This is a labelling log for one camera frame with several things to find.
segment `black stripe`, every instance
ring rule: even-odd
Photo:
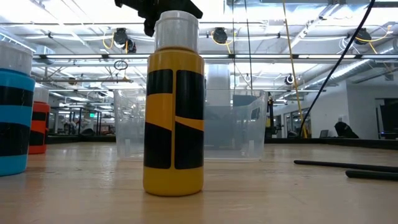
[[[172,165],[171,160],[172,132],[146,122],[144,135],[144,166],[169,169]]]
[[[175,123],[174,166],[176,169],[203,166],[203,137],[203,131]]]
[[[43,144],[44,144],[44,134],[37,131],[31,131],[29,138],[29,145],[42,146]]]
[[[0,123],[0,156],[27,154],[30,127],[23,124]]]
[[[203,119],[205,92],[204,76],[191,71],[178,70],[175,91],[175,115],[183,118]]]
[[[32,104],[32,91],[9,86],[0,86],[0,105],[32,106]]]
[[[173,93],[173,70],[164,69],[148,73],[147,96],[156,93]]]
[[[35,112],[32,113],[32,121],[45,121],[46,114],[44,112]]]
[[[50,113],[47,113],[47,119],[45,120],[45,128],[49,128]]]

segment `wooden floor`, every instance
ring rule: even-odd
[[[262,162],[206,162],[203,192],[147,195],[142,163],[116,145],[51,145],[25,173],[0,177],[0,223],[397,223],[398,183],[345,177],[294,159],[398,166],[398,151],[267,145]]]

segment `yellow bottle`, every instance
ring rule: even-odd
[[[203,186],[204,61],[197,54],[198,20],[163,12],[148,59],[144,189],[183,196]]]

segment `blue bottle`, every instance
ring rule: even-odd
[[[23,66],[30,70],[29,57],[32,53],[0,44],[0,60],[7,61],[0,63],[0,176],[24,172],[27,165],[35,81],[17,65],[30,63]]]

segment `white bottle cap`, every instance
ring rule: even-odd
[[[33,52],[25,47],[0,40],[0,68],[30,76]]]
[[[48,89],[35,87],[35,91],[33,92],[33,101],[48,103],[49,102]]]
[[[198,52],[198,19],[183,11],[166,11],[155,25],[155,50],[183,47]]]

